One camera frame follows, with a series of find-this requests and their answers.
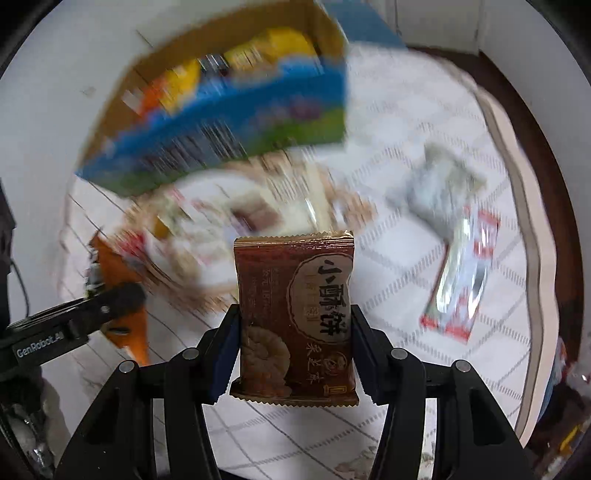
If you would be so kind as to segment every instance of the blue box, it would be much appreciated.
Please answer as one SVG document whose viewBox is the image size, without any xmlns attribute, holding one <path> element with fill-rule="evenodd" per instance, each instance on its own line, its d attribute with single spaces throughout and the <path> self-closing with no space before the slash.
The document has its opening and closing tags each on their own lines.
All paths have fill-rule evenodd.
<svg viewBox="0 0 591 480">
<path fill-rule="evenodd" d="M 225 89 L 148 123 L 130 108 L 134 92 L 164 71 L 220 53 L 271 27 L 291 27 L 314 43 L 322 68 Z M 339 142 L 345 134 L 345 35 L 313 0 L 244 7 L 175 38 L 140 59 L 115 89 L 87 144 L 81 178 L 136 196 L 193 171 L 292 145 Z"/>
</svg>

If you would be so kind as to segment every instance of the screw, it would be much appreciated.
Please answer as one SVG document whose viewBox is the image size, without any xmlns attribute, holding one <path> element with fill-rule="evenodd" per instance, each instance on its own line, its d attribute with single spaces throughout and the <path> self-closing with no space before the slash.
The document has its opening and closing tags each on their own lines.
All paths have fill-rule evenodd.
<svg viewBox="0 0 591 480">
<path fill-rule="evenodd" d="M 404 360 L 408 357 L 408 352 L 404 348 L 394 348 L 392 349 L 392 352 L 390 352 L 390 355 L 396 360 Z"/>
<path fill-rule="evenodd" d="M 183 358 L 185 360 L 195 360 L 199 356 L 199 350 L 196 348 L 187 348 L 183 350 Z"/>
<path fill-rule="evenodd" d="M 472 368 L 472 366 L 466 362 L 465 360 L 458 360 L 456 362 L 456 368 L 460 371 L 460 372 L 469 372 L 470 369 Z"/>
<path fill-rule="evenodd" d="M 131 360 L 126 360 L 125 362 L 121 362 L 119 364 L 119 371 L 123 372 L 124 374 L 128 374 L 135 368 L 135 363 Z"/>
</svg>

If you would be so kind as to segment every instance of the cookie package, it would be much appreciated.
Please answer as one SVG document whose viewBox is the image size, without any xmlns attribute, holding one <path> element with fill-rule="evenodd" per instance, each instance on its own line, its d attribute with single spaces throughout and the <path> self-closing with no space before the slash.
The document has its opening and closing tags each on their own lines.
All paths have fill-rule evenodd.
<svg viewBox="0 0 591 480">
<path fill-rule="evenodd" d="M 355 406 L 351 231 L 234 243 L 241 370 L 230 394 L 285 406 Z"/>
</svg>

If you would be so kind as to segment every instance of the orange object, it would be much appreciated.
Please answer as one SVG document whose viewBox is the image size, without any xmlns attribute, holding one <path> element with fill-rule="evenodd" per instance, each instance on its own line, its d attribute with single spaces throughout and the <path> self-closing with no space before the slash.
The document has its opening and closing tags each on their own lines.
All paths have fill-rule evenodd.
<svg viewBox="0 0 591 480">
<path fill-rule="evenodd" d="M 159 77 L 146 87 L 142 104 L 139 107 L 140 118 L 145 118 L 146 115 L 161 106 L 160 99 L 164 96 L 165 84 L 164 77 Z"/>
<path fill-rule="evenodd" d="M 96 233 L 90 246 L 98 252 L 98 262 L 106 288 L 124 282 L 139 282 L 140 276 L 130 269 L 123 258 L 116 254 Z M 111 320 L 101 327 L 101 332 L 117 347 L 127 348 L 140 365 L 149 365 L 148 313 L 145 307 L 124 317 Z"/>
</svg>

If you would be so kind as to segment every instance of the snack bag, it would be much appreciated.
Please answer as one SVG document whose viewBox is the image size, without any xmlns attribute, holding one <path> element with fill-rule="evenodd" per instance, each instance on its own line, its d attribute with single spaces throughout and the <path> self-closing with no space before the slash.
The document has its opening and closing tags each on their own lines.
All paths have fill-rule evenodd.
<svg viewBox="0 0 591 480">
<path fill-rule="evenodd" d="M 470 337 L 491 270 L 499 219 L 465 207 L 421 325 L 460 340 Z"/>
<path fill-rule="evenodd" d="M 111 238 L 144 285 L 200 312 L 237 302 L 234 240 L 363 228 L 375 206 L 284 151 L 231 162 L 137 199 Z"/>
<path fill-rule="evenodd" d="M 310 39 L 292 28 L 269 28 L 224 54 L 230 68 L 237 73 L 268 69 L 290 56 L 317 58 Z"/>
<path fill-rule="evenodd" d="M 96 250 L 96 261 L 100 265 L 105 288 L 115 287 L 123 282 L 139 282 L 140 276 L 130 269 L 123 258 L 103 242 L 98 234 L 90 241 Z M 149 365 L 148 354 L 148 313 L 145 307 L 124 317 L 103 324 L 100 331 L 117 348 L 125 348 L 140 365 Z"/>
<path fill-rule="evenodd" d="M 230 394 L 294 406 L 352 406 L 349 231 L 234 243 L 240 378 Z"/>
<path fill-rule="evenodd" d="M 402 192 L 390 192 L 393 205 L 404 207 L 450 242 L 454 228 L 474 194 L 485 185 L 448 149 L 425 145 L 425 162 L 413 170 Z"/>
<path fill-rule="evenodd" d="M 191 59 L 164 72 L 144 90 L 144 97 L 139 107 L 140 117 L 146 118 L 149 113 L 160 107 L 168 113 L 178 110 L 195 97 L 200 73 L 201 65 L 197 59 Z"/>
</svg>

